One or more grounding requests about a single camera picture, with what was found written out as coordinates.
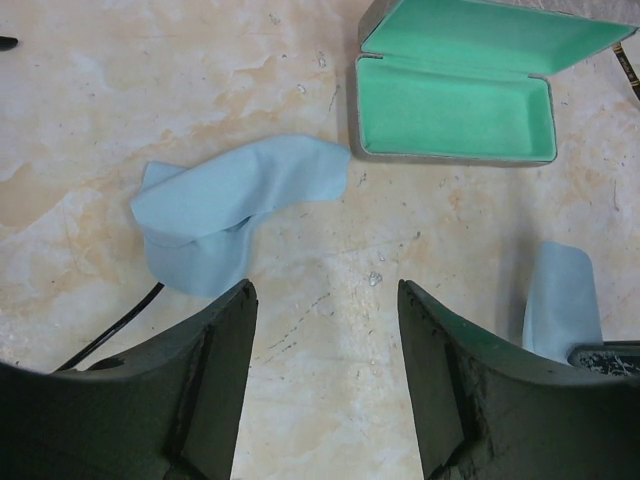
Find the grey glasses case green lining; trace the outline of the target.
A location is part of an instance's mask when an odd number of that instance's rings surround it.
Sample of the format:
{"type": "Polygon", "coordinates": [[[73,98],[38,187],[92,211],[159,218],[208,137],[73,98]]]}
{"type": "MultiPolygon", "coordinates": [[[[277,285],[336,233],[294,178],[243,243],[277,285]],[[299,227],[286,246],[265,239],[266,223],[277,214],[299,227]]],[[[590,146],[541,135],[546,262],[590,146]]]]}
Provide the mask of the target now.
{"type": "Polygon", "coordinates": [[[638,28],[635,1],[375,1],[347,96],[352,148],[378,161],[551,163],[550,77],[638,28]]]}

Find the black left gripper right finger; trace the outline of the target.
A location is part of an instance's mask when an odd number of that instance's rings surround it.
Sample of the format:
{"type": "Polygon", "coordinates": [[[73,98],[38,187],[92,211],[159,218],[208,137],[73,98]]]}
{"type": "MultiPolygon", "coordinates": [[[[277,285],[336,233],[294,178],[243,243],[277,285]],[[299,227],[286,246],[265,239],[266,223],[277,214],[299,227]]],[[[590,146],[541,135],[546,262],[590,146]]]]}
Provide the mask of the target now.
{"type": "Polygon", "coordinates": [[[427,479],[635,479],[639,381],[532,354],[411,281],[398,321],[427,479]]]}

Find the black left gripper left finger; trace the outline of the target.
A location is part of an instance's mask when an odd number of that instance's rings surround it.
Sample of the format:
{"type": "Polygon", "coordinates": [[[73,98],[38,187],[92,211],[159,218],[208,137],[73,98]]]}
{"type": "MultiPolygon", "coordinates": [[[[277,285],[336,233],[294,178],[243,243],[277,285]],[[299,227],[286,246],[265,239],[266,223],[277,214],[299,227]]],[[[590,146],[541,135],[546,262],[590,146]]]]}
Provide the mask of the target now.
{"type": "Polygon", "coordinates": [[[84,371],[1,367],[5,479],[227,479],[256,330],[241,281],[84,371]]]}

